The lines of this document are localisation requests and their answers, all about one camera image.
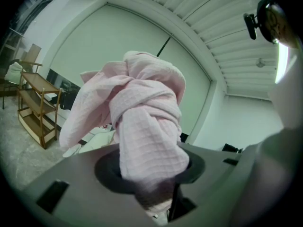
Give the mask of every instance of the ceiling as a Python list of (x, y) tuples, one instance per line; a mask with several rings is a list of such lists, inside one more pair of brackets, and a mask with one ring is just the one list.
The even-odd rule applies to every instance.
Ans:
[[(227, 85), (227, 94), (268, 99), (274, 86), (278, 46), (259, 31), (251, 40), (243, 14), (260, 0), (152, 0), (182, 19), (207, 46)], [(256, 66), (261, 58), (264, 67)]]

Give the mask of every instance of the pink towel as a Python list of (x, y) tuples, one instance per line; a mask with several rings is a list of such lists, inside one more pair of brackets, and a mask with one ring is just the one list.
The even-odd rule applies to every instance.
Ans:
[(72, 147), (94, 127), (112, 122), (122, 177), (135, 183), (136, 197), (149, 215), (168, 209), (174, 176), (189, 163), (177, 145), (182, 73), (149, 53), (130, 51), (124, 61), (81, 76), (85, 84), (62, 127), (61, 147)]

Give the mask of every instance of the black rod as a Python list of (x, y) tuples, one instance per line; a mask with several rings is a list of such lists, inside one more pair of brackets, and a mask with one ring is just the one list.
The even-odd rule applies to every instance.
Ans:
[(166, 44), (169, 42), (170, 38), (172, 37), (173, 34), (171, 34), (169, 36), (169, 38), (165, 41), (164, 45), (162, 46), (161, 50), (158, 52), (157, 57), (161, 54), (161, 52), (163, 51), (164, 47), (166, 46)]

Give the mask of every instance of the white wall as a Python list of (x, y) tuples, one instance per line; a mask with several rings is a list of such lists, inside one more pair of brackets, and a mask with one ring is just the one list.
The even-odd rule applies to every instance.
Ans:
[(156, 55), (168, 38), (167, 33), (144, 18), (106, 5), (72, 31), (51, 69), (81, 87), (81, 73), (101, 70), (109, 61), (121, 61), (128, 51)]
[(29, 25), (17, 56), (32, 44), (41, 47), (36, 62), (43, 64), (38, 72), (46, 78), (58, 48), (70, 32), (105, 3), (106, 0), (53, 0)]
[(191, 135), (205, 104), (210, 81), (193, 57), (173, 38), (160, 56), (177, 67), (186, 80), (186, 90), (180, 104), (182, 132)]
[(227, 143), (237, 148), (245, 148), (261, 142), (283, 128), (270, 101), (226, 96), (218, 115), (216, 117), (210, 114), (215, 122), (201, 128), (194, 145), (220, 149)]
[(220, 119), (224, 96), (225, 93), (219, 83), (212, 81), (204, 106), (186, 143), (195, 146), (210, 145), (208, 136), (214, 131), (215, 125)]

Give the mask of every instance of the gray machine surface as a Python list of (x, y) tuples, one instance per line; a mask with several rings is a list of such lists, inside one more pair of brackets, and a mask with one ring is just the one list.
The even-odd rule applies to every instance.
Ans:
[[(200, 156), (205, 167), (193, 183), (179, 186), (183, 197), (196, 207), (168, 225), (243, 226), (256, 218), (260, 210), (265, 211), (274, 204), (290, 183), (296, 164), (293, 159), (301, 153), (298, 133), (298, 130), (283, 130), (260, 144), (248, 146), (241, 154), (181, 143), (182, 148)], [(294, 139), (291, 150), (281, 154), (289, 139)], [(117, 149), (118, 145), (112, 145), (63, 160), (35, 179), (21, 198), (47, 226), (156, 227), (134, 195), (113, 192), (96, 178), (98, 160)], [(226, 159), (234, 160), (235, 164), (226, 163)], [(266, 175), (270, 166), (281, 177), (277, 175), (273, 180)], [(56, 180), (69, 186), (52, 213), (48, 213), (35, 203)]]

